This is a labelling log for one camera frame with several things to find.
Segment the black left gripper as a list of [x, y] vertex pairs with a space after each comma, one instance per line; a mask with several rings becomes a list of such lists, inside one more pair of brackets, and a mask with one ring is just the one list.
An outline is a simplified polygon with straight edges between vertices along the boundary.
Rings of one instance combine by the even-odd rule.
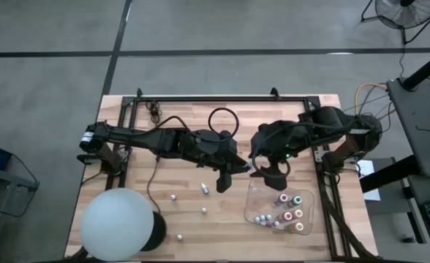
[[249, 171], [249, 161], [238, 155], [237, 142], [228, 131], [200, 129], [192, 132], [191, 161], [197, 167], [209, 167], [223, 174]]

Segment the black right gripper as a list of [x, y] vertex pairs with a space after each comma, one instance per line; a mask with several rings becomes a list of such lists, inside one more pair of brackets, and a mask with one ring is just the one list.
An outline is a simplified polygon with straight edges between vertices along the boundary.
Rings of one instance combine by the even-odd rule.
[[[297, 157], [303, 150], [303, 124], [295, 121], [274, 121], [258, 126], [251, 138], [250, 159], [252, 178], [268, 178], [270, 167]], [[269, 167], [259, 166], [258, 158], [265, 158]]]

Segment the clear plastic bin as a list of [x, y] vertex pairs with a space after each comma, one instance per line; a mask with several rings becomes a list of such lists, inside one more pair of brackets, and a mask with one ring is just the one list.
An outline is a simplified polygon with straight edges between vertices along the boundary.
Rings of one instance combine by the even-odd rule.
[[[294, 208], [289, 208], [287, 206], [287, 202], [285, 202], [281, 206], [275, 206], [274, 202], [280, 194], [288, 195], [288, 201], [291, 200], [294, 196], [301, 196], [302, 203]], [[284, 222], [279, 226], [275, 227], [273, 225], [272, 228], [266, 226], [266, 222], [271, 222], [274, 224], [278, 215], [283, 212], [289, 211], [293, 212], [294, 210], [300, 209], [303, 211], [303, 216], [299, 219], [292, 219], [291, 221]], [[261, 215], [267, 216], [271, 215], [272, 219], [267, 221], [261, 221], [256, 223], [254, 218], [260, 217]], [[294, 189], [294, 188], [286, 188], [283, 191], [276, 191], [272, 188], [265, 186], [262, 182], [257, 180], [252, 180], [249, 183], [247, 198], [246, 198], [246, 206], [244, 208], [244, 217], [245, 219], [253, 224], [264, 226], [270, 229], [283, 231], [289, 234], [297, 234], [297, 235], [309, 235], [313, 228], [313, 217], [314, 217], [314, 195], [312, 192], [305, 189]], [[291, 233], [288, 231], [287, 226], [292, 223], [301, 222], [304, 225], [304, 229], [301, 233]]]

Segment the black lamp base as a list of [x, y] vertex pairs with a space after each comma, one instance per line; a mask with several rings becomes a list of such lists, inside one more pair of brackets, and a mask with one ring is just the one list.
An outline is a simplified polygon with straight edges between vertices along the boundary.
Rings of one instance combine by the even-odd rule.
[[167, 223], [164, 217], [158, 213], [153, 212], [154, 225], [151, 235], [147, 243], [141, 248], [141, 251], [152, 251], [163, 244], [167, 235]]

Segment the white paper sheet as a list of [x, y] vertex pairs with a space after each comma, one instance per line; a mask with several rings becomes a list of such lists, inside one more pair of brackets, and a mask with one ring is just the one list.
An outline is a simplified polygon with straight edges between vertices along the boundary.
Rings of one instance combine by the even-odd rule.
[[[355, 168], [359, 171], [359, 180], [364, 179], [367, 175], [374, 173], [374, 165], [371, 160], [360, 160], [355, 164]], [[379, 202], [380, 193], [377, 189], [363, 193], [366, 201]]]

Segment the white globe lamp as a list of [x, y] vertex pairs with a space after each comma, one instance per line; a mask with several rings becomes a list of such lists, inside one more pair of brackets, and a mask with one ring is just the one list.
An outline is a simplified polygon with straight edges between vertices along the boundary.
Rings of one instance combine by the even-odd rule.
[[114, 262], [135, 255], [154, 227], [151, 205], [130, 188], [114, 188], [96, 196], [82, 214], [80, 241], [95, 258]]

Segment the black side table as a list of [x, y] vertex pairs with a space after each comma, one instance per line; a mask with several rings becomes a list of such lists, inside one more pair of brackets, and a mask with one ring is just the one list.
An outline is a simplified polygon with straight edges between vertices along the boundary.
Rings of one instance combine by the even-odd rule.
[[412, 155], [360, 180], [364, 193], [403, 178], [422, 205], [430, 203], [430, 80], [412, 87], [405, 80], [389, 80], [388, 93], [394, 104]]

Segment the black stand pole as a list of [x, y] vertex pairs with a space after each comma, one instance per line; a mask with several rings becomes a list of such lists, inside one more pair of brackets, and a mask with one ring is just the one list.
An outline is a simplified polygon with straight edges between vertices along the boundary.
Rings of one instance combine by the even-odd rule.
[[408, 78], [405, 78], [401, 82], [401, 87], [406, 91], [414, 91], [416, 87], [428, 77], [430, 77], [430, 61], [424, 64]]

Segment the black floor fan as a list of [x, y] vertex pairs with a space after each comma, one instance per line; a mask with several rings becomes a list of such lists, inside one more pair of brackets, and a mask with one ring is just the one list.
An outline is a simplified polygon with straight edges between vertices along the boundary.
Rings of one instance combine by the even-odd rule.
[[361, 13], [361, 22], [370, 20], [398, 30], [405, 46], [430, 24], [430, 0], [369, 0]]

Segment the black aluminium table frame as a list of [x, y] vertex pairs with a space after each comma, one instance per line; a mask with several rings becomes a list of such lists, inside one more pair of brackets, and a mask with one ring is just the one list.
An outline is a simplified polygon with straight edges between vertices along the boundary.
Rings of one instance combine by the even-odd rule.
[[[257, 127], [278, 119], [295, 120], [315, 106], [338, 106], [336, 94], [307, 95], [108, 95], [98, 118], [118, 126], [150, 129], [146, 102], [156, 101], [166, 126], [235, 131], [238, 152], [247, 157], [249, 141]], [[147, 150], [134, 149], [127, 173], [108, 178], [105, 188], [126, 186], [152, 196], [167, 223], [167, 235], [157, 249], [137, 254], [142, 262], [292, 262], [329, 260], [342, 252], [333, 219], [323, 210], [320, 193], [325, 188], [312, 150], [291, 162], [289, 186], [314, 195], [313, 228], [309, 235], [288, 234], [248, 222], [244, 208], [247, 174], [235, 175], [232, 186], [216, 192], [217, 173], [194, 164], [161, 159]], [[204, 194], [201, 183], [207, 185]], [[170, 195], [176, 195], [176, 201]], [[207, 213], [201, 213], [205, 207]]]

